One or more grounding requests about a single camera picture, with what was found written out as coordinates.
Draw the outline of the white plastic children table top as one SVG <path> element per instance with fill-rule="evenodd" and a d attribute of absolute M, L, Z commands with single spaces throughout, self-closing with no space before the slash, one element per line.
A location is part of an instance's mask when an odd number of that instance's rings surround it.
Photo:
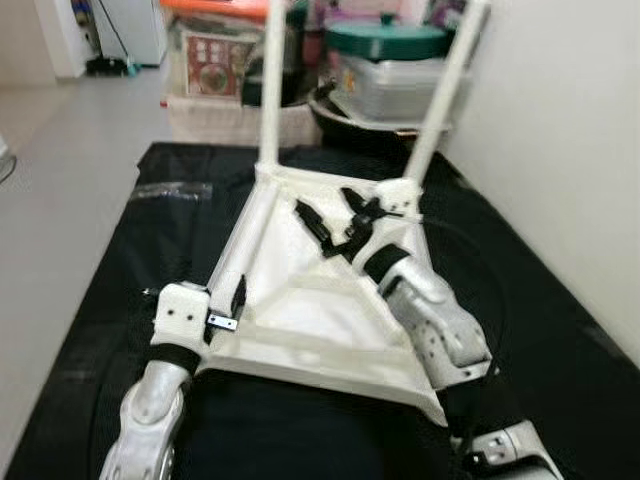
<path fill-rule="evenodd" d="M 294 212 L 301 198 L 342 237 L 351 214 L 340 187 L 364 191 L 375 182 L 294 166 L 253 169 L 253 187 L 271 183 L 278 192 L 243 274 L 247 302 L 238 329 L 212 335 L 202 370 L 406 404 L 435 425 L 447 424 L 410 337 L 372 302 L 369 283 L 335 257 L 321 256 Z"/>

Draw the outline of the black wok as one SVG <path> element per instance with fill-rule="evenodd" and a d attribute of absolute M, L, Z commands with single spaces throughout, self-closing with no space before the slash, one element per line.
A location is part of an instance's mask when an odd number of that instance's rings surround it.
<path fill-rule="evenodd" d="M 305 102 L 320 131 L 321 146 L 371 156 L 408 156 L 419 138 L 419 129 L 371 127 L 349 118 L 330 100 L 332 84 L 307 92 Z"/>

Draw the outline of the black tablecloth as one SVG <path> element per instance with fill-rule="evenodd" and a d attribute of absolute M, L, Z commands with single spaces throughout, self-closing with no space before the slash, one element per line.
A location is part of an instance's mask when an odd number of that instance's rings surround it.
<path fill-rule="evenodd" d="M 205 282 L 252 186 L 255 151 L 154 143 L 134 187 L 209 182 L 204 201 L 127 201 L 3 480 L 97 480 L 140 375 L 155 293 Z M 640 480 L 639 374 L 451 161 L 426 179 L 431 260 L 497 337 L 500 372 L 568 480 Z M 174 480 L 456 477 L 442 430 L 398 404 L 210 372 L 180 426 Z"/>

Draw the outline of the clear plastic storage box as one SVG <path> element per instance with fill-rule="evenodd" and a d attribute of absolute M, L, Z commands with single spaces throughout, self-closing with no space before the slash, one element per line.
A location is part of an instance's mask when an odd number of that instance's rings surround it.
<path fill-rule="evenodd" d="M 372 61 L 340 54 L 330 100 L 357 120 L 419 124 L 447 68 L 444 58 Z"/>

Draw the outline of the clear tape strip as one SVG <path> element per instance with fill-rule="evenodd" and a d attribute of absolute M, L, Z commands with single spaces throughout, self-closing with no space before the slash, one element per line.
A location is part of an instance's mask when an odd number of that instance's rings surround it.
<path fill-rule="evenodd" d="M 132 189 L 129 201 L 151 200 L 151 198 L 165 198 L 165 200 L 204 201 L 214 193 L 209 182 L 155 182 L 140 184 Z"/>

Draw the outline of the beige low bench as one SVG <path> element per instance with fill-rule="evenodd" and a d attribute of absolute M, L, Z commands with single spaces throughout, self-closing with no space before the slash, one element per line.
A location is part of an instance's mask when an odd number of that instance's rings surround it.
<path fill-rule="evenodd" d="M 172 140 L 192 145 L 257 146 L 261 133 L 261 109 L 237 101 L 189 99 L 169 95 L 163 102 Z M 321 133 L 307 105 L 280 109 L 279 145 L 319 146 Z"/>

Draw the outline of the black bag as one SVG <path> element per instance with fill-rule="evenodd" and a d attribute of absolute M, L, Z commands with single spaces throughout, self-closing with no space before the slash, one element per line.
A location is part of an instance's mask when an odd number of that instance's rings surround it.
<path fill-rule="evenodd" d="M 291 9 L 285 15 L 284 60 L 282 68 L 282 106 L 294 104 L 303 79 L 305 79 L 305 64 L 303 64 L 302 44 L 303 33 L 308 10 L 308 0 L 291 0 Z M 241 76 L 241 92 L 239 104 L 260 108 L 262 97 L 262 70 L 264 70 L 264 46 L 261 42 L 253 46 L 246 70 Z"/>

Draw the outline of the orange-lidded clear storage box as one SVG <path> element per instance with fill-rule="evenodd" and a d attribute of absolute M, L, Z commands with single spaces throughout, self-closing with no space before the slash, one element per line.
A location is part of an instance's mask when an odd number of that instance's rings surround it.
<path fill-rule="evenodd" d="M 168 40 L 168 93 L 237 100 L 259 49 L 268 0 L 159 0 Z"/>

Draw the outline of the white fridge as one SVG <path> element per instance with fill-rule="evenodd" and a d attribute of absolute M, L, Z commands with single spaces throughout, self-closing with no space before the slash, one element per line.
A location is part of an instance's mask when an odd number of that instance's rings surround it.
<path fill-rule="evenodd" d="M 105 58 L 129 58 L 141 67 L 164 63 L 168 35 L 159 0 L 90 0 Z"/>

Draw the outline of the long-handled broom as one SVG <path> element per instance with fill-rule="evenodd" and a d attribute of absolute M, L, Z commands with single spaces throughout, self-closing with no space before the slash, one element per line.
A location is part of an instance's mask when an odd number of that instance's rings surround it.
<path fill-rule="evenodd" d="M 106 8 L 105 0 L 96 0 L 97 4 L 99 4 L 99 8 L 101 10 L 102 15 L 106 22 L 108 22 L 108 26 L 111 29 L 111 33 L 115 37 L 116 44 L 122 47 L 122 51 L 124 52 L 123 58 L 108 58 L 105 54 L 100 54 L 96 56 L 96 58 L 91 58 L 84 63 L 84 67 L 86 67 L 86 73 L 88 76 L 99 76 L 99 77 L 134 77 L 140 73 L 140 67 L 131 58 L 131 55 L 128 54 L 127 46 L 125 46 L 125 42 L 123 37 L 120 36 L 119 29 L 116 28 L 113 18 L 111 18 L 110 12 L 108 8 Z"/>

